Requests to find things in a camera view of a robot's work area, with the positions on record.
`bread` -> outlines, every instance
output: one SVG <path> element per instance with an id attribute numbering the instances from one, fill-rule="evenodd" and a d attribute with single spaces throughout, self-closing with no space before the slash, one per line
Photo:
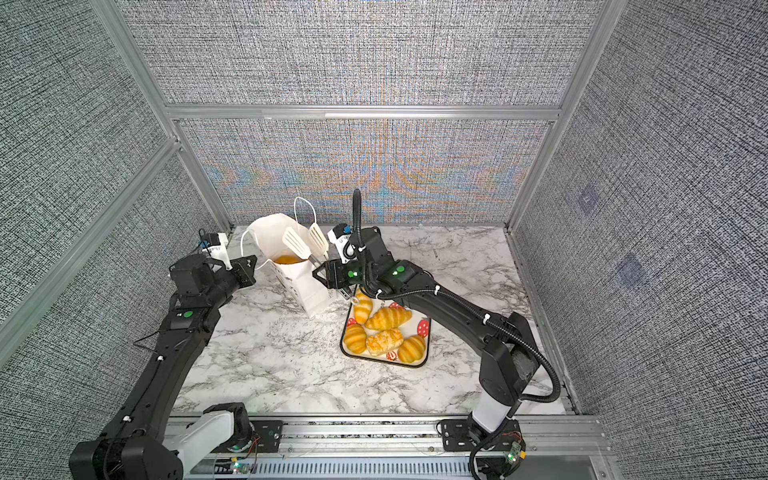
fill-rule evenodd
<path id="1" fill-rule="evenodd" d="M 368 298 L 363 292 L 358 292 L 355 298 L 357 298 L 358 302 L 353 307 L 355 320 L 357 320 L 357 323 L 365 323 L 373 310 L 373 300 Z"/>
<path id="2" fill-rule="evenodd" d="M 344 332 L 344 345 L 355 354 L 366 351 L 366 330 L 359 323 L 354 323 L 346 327 Z"/>
<path id="3" fill-rule="evenodd" d="M 408 337 L 397 351 L 397 356 L 403 363 L 414 363 L 422 359 L 427 350 L 427 343 L 419 335 Z"/>
<path id="4" fill-rule="evenodd" d="M 402 333 L 398 329 L 384 330 L 368 337 L 366 345 L 371 355 L 382 355 L 402 345 Z"/>
<path id="5" fill-rule="evenodd" d="M 366 328 L 371 330 L 395 329 L 411 319 L 413 313 L 402 308 L 383 306 L 366 322 Z"/>

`white paper bag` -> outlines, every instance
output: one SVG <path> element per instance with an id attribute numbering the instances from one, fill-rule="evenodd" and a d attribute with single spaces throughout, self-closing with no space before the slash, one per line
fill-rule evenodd
<path id="1" fill-rule="evenodd" d="M 275 260 L 281 255 L 295 257 L 296 254 L 283 243 L 283 234 L 288 227 L 293 228 L 301 240 L 310 244 L 310 231 L 285 214 L 261 217 L 248 226 L 247 233 L 253 235 L 266 258 Z M 292 265 L 270 262 L 270 266 L 277 280 L 286 287 L 309 316 L 320 313 L 337 298 L 335 290 L 328 290 L 312 276 L 315 266 L 309 260 Z"/>

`plate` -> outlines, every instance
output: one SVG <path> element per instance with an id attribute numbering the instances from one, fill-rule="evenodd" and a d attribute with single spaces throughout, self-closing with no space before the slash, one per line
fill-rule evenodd
<path id="1" fill-rule="evenodd" d="M 398 305 L 396 302 L 393 302 L 392 300 L 373 300 L 373 311 L 371 312 L 371 316 L 373 316 L 374 313 L 376 313 L 381 307 L 387 306 L 389 308 L 404 308 L 400 305 Z M 420 366 L 424 365 L 427 361 L 427 358 L 429 357 L 429 338 L 430 338 L 430 332 L 432 331 L 432 319 L 427 317 L 427 315 L 424 315 L 423 313 L 412 310 L 412 309 L 406 309 L 413 312 L 413 315 L 411 316 L 411 319 L 407 322 L 403 323 L 401 326 L 397 327 L 398 330 L 400 330 L 400 333 L 402 334 L 403 339 L 407 339 L 414 335 L 420 335 L 424 338 L 426 341 L 426 349 L 424 350 L 424 356 L 420 360 L 416 360 L 414 363 L 405 363 L 401 362 L 400 359 L 397 356 L 397 349 L 394 349 L 392 352 L 383 353 L 379 356 L 371 355 L 368 352 L 368 349 L 366 349 L 363 353 L 352 353 L 347 348 L 346 345 L 344 345 L 344 333 L 346 333 L 346 327 L 357 323 L 355 321 L 355 317 L 352 312 L 352 304 L 349 305 L 348 310 L 346 311 L 346 318 L 344 319 L 344 327 L 341 330 L 341 339 L 339 340 L 339 347 L 341 348 L 342 353 L 344 355 L 354 358 L 354 359 L 363 359 L 363 360 L 371 360 L 373 362 L 382 362 L 382 363 L 392 363 L 393 365 L 399 365 L 399 366 L 406 366 L 411 369 L 417 369 Z M 379 331 L 378 330 L 370 330 L 365 327 L 363 327 L 366 331 L 367 336 L 376 335 Z"/>

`tray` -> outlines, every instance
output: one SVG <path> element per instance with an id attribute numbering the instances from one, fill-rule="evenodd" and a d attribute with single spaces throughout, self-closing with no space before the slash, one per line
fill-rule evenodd
<path id="1" fill-rule="evenodd" d="M 373 300 L 373 311 L 371 311 L 371 316 L 374 313 L 376 313 L 376 311 L 379 308 L 381 308 L 382 306 L 391 306 L 393 303 L 396 305 L 396 307 L 403 308 L 403 307 L 397 305 L 397 303 L 395 303 L 395 302 L 393 302 L 391 300 L 377 300 L 377 299 L 372 299 L 372 300 Z M 413 310 L 413 309 L 408 309 L 408 310 L 411 310 L 413 312 L 413 316 L 411 317 L 410 320 L 408 320 L 407 322 L 403 323 L 401 326 L 397 327 L 398 330 L 400 330 L 400 333 L 402 333 L 402 338 L 403 339 L 407 339 L 410 336 L 416 335 L 416 330 L 419 328 L 419 323 L 422 320 L 426 320 L 426 322 L 427 322 L 427 332 L 428 333 L 427 333 L 427 336 L 424 337 L 424 340 L 426 341 L 426 349 L 424 350 L 424 356 L 422 357 L 421 360 L 417 360 L 414 363 L 405 363 L 405 362 L 401 362 L 399 358 L 391 359 L 391 355 L 390 355 L 390 358 L 387 358 L 387 355 L 388 355 L 387 353 L 384 353 L 384 354 L 379 355 L 379 356 L 373 356 L 370 353 L 368 353 L 368 350 L 366 350 L 363 353 L 359 353 L 358 354 L 358 353 L 352 353 L 352 352 L 350 352 L 346 348 L 346 345 L 344 345 L 344 332 L 346 332 L 346 327 L 350 323 L 357 323 L 355 321 L 354 315 L 352 314 L 352 307 L 353 307 L 353 305 L 350 304 L 348 310 L 346 311 L 346 318 L 344 320 L 344 327 L 341 329 L 341 338 L 339 339 L 339 348 L 341 349 L 341 351 L 342 351 L 342 353 L 344 355 L 346 355 L 346 356 L 348 356 L 349 358 L 352 358 L 352 359 L 369 360 L 371 362 L 391 363 L 393 365 L 404 366 L 404 367 L 408 367 L 410 369 L 418 369 L 420 366 L 423 366 L 427 362 L 427 359 L 429 358 L 429 339 L 432 337 L 432 335 L 431 335 L 431 333 L 432 333 L 432 319 L 427 317 L 427 315 L 424 315 L 423 313 L 418 312 L 418 311 Z M 366 335 L 368 335 L 368 336 L 376 335 L 377 333 L 378 332 L 376 330 L 366 329 Z M 392 354 L 392 353 L 395 353 L 395 355 L 396 355 L 397 354 L 397 349 L 395 349 L 393 352 L 390 352 L 390 354 Z"/>

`aluminum frame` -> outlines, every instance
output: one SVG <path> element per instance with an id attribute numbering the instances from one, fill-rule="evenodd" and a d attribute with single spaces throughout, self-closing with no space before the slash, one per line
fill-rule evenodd
<path id="1" fill-rule="evenodd" d="M 166 437 L 178 435 L 200 414 L 172 412 Z M 613 457 L 600 425 L 592 415 L 516 415 L 528 444 L 528 455 L 583 455 Z M 443 419 L 466 420 L 467 415 L 252 415 L 251 420 L 282 420 L 283 436 L 277 453 L 263 457 L 466 457 L 468 452 L 446 452 L 436 424 Z M 504 452 L 481 452 L 504 455 Z M 209 458 L 226 456 L 211 454 Z"/>
<path id="2" fill-rule="evenodd" d="M 507 239 L 507 245 L 509 246 L 509 252 L 512 254 L 512 259 L 515 261 L 515 265 L 518 270 L 518 276 L 523 282 L 525 293 L 528 295 L 528 304 L 531 306 L 531 317 L 536 326 L 538 327 L 539 335 L 541 335 L 541 344 L 544 346 L 544 350 L 547 354 L 548 360 L 554 367 L 554 370 L 558 373 L 561 382 L 564 384 L 567 394 L 566 398 L 561 396 L 561 400 L 565 404 L 566 409 L 570 406 L 571 409 L 577 415 L 584 410 L 581 407 L 581 402 L 576 395 L 576 389 L 573 387 L 573 381 L 571 375 L 568 373 L 568 367 L 565 365 L 563 359 L 563 353 L 558 346 L 558 341 L 554 336 L 552 327 L 547 318 L 547 312 L 544 308 L 544 304 L 541 302 L 541 297 L 538 295 L 536 285 L 531 276 L 531 271 L 528 269 L 528 263 L 525 258 L 520 254 L 520 248 L 515 240 L 514 234 L 509 231 L 505 231 L 504 235 Z"/>
<path id="3" fill-rule="evenodd" d="M 194 154 L 190 144 L 187 142 L 183 131 L 180 130 L 166 112 L 165 96 L 157 84 L 149 64 L 144 60 L 144 56 L 141 54 L 134 36 L 128 29 L 116 2 L 114 0 L 91 0 L 91 5 L 104 24 L 104 28 L 107 30 L 115 47 L 120 52 L 120 56 L 123 58 L 128 70 L 134 76 L 134 80 L 144 94 L 144 98 L 152 108 L 165 134 L 168 138 L 178 139 L 182 143 L 182 150 L 180 151 L 181 162 L 189 174 L 192 183 L 197 188 L 197 192 L 203 198 L 203 202 L 208 207 L 211 216 L 216 221 L 216 225 L 220 231 L 229 233 L 233 224 L 227 209 L 221 198 L 219 198 L 219 194 L 216 192 L 210 178 L 205 173 L 202 164 L 197 159 L 197 155 Z"/>
<path id="4" fill-rule="evenodd" d="M 600 10 L 598 19 L 595 20 L 587 43 L 563 96 L 561 105 L 562 115 L 550 126 L 541 144 L 541 149 L 531 165 L 531 170 L 528 172 L 525 180 L 523 180 L 518 196 L 515 198 L 515 203 L 512 205 L 512 210 L 506 222 L 507 228 L 510 231 L 517 230 L 520 221 L 525 215 L 525 209 L 531 203 L 536 188 L 541 182 L 541 178 L 544 176 L 544 172 L 554 152 L 558 148 L 560 139 L 562 139 L 563 133 L 568 128 L 568 122 L 573 117 L 584 89 L 592 78 L 592 73 L 598 65 L 598 60 L 603 54 L 605 45 L 608 43 L 608 39 L 611 37 L 611 33 L 613 33 L 614 27 L 626 4 L 627 0 L 606 0 L 603 8 Z"/>
<path id="5" fill-rule="evenodd" d="M 165 113 L 174 120 L 183 118 L 258 118 L 274 120 L 370 119 L 451 119 L 451 120 L 546 120 L 556 121 L 562 110 L 556 106 L 512 105 L 507 107 L 470 105 L 249 105 L 249 104 L 166 104 Z"/>
<path id="6" fill-rule="evenodd" d="M 147 185 L 180 146 L 181 144 L 175 138 L 167 139 L 85 229 L 80 238 L 61 256 L 48 275 L 24 298 L 7 320 L 0 324 L 0 368 L 40 323 L 48 309 L 80 273 L 82 267 L 107 239 L 125 212 L 133 206 L 139 195 L 144 192 Z"/>

